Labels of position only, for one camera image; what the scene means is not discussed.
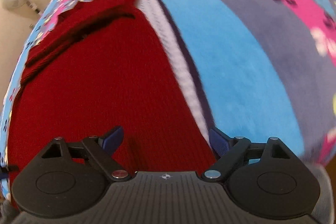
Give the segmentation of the colourful floral striped blanket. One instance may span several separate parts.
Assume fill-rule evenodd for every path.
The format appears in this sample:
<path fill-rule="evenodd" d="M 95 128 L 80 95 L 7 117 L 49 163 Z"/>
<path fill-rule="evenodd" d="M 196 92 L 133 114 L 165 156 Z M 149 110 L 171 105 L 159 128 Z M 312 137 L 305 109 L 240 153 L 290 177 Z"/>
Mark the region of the colourful floral striped blanket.
<path fill-rule="evenodd" d="M 25 41 L 3 102 L 1 163 L 29 51 L 78 2 L 49 0 Z M 203 138 L 217 127 L 301 160 L 335 157 L 335 0 L 136 0 L 158 35 Z"/>

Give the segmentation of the red knit sweater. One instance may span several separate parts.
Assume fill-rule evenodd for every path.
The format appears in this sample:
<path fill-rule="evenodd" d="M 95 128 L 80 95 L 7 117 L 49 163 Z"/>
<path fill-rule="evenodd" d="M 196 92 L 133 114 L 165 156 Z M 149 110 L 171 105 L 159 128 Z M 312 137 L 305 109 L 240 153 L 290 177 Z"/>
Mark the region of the red knit sweater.
<path fill-rule="evenodd" d="M 204 172 L 215 157 L 161 41 L 136 0 L 78 2 L 29 51 L 9 125 L 7 158 L 23 169 L 53 138 L 121 126 L 113 158 L 128 172 Z"/>

